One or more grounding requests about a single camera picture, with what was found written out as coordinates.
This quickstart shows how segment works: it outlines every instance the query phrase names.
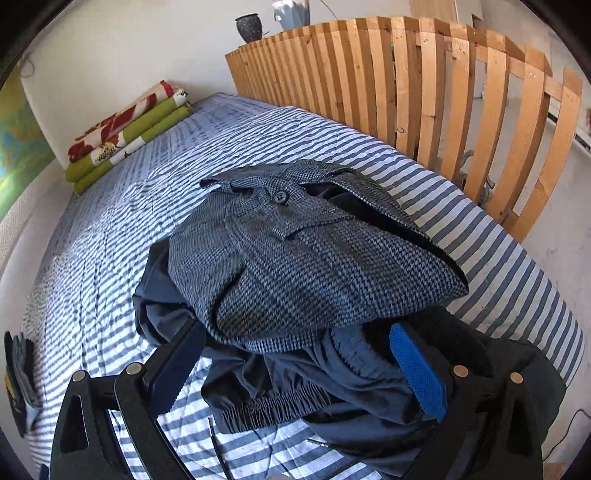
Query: wooden slatted bed frame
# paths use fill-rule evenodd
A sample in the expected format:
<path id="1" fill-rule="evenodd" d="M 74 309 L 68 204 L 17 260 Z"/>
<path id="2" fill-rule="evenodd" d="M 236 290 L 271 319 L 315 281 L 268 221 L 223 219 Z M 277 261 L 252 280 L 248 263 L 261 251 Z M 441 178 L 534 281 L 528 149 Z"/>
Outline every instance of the wooden slatted bed frame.
<path id="1" fill-rule="evenodd" d="M 449 69 L 446 51 L 452 57 Z M 226 59 L 240 95 L 295 105 L 343 123 L 456 183 L 472 114 L 475 66 L 486 63 L 474 155 L 460 183 L 475 202 L 481 199 L 495 155 L 509 78 L 522 79 L 511 147 L 485 205 L 519 242 L 560 178 L 579 118 L 582 82 L 572 71 L 564 70 L 561 84 L 542 52 L 528 45 L 522 51 L 494 31 L 432 18 L 334 20 L 263 38 Z M 447 99 L 446 82 L 451 82 Z M 540 176 L 517 215 L 513 208 L 540 147 L 550 98 L 560 102 L 556 129 Z M 446 102 L 446 142 L 438 158 Z"/>

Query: vase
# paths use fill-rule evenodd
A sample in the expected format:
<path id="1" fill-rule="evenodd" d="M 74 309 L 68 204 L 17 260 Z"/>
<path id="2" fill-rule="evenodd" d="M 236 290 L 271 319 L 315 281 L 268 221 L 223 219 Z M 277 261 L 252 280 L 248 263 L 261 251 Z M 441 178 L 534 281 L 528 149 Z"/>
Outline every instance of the vase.
<path id="1" fill-rule="evenodd" d="M 258 14 L 243 15 L 236 19 L 236 28 L 246 43 L 262 38 L 262 24 Z"/>
<path id="2" fill-rule="evenodd" d="M 310 25 L 310 0 L 280 0 L 272 7 L 275 21 L 285 31 Z"/>

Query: white vase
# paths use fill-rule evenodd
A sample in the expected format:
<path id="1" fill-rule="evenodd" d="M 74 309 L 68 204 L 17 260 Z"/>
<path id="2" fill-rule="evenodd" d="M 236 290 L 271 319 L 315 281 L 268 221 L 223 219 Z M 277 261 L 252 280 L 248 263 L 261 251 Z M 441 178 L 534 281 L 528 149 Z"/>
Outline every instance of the white vase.
<path id="1" fill-rule="evenodd" d="M 273 10 L 283 30 L 310 25 L 310 0 L 281 0 L 273 3 Z"/>

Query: blue foam pad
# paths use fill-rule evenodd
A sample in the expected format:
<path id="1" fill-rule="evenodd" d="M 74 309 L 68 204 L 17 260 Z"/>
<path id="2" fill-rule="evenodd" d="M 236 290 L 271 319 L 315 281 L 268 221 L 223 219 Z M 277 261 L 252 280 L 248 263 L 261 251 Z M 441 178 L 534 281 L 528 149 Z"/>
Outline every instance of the blue foam pad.
<path id="1" fill-rule="evenodd" d="M 445 384 L 400 323 L 390 330 L 390 350 L 423 411 L 441 423 L 447 410 Z"/>

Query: mattress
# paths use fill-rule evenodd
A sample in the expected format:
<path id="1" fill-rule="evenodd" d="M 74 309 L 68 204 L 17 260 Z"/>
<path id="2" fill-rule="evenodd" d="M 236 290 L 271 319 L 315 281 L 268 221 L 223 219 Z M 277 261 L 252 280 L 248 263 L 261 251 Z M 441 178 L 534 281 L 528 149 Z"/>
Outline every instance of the mattress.
<path id="1" fill-rule="evenodd" d="M 29 437 L 37 462 L 49 463 L 61 400 L 76 370 L 115 375 L 153 352 L 135 331 L 131 296 L 150 245 L 211 190 L 199 188 L 199 180 L 232 167 L 299 158 L 346 164 L 378 181 L 465 272 L 470 294 L 448 309 L 487 335 L 529 339 L 570 383 L 584 350 L 571 311 L 521 246 L 454 185 L 379 140 L 312 113 L 214 96 L 73 199 L 61 219 L 23 323 L 36 345 L 34 381 L 43 403 Z M 198 362 L 158 422 L 193 476 L 213 479 L 223 472 L 200 395 L 209 365 L 206 358 Z M 134 476 L 147 479 L 119 413 L 112 421 Z M 312 435 L 297 420 L 216 437 L 235 479 L 272 473 L 322 479 L 349 463 L 308 442 Z M 340 477 L 380 478 L 361 463 Z"/>

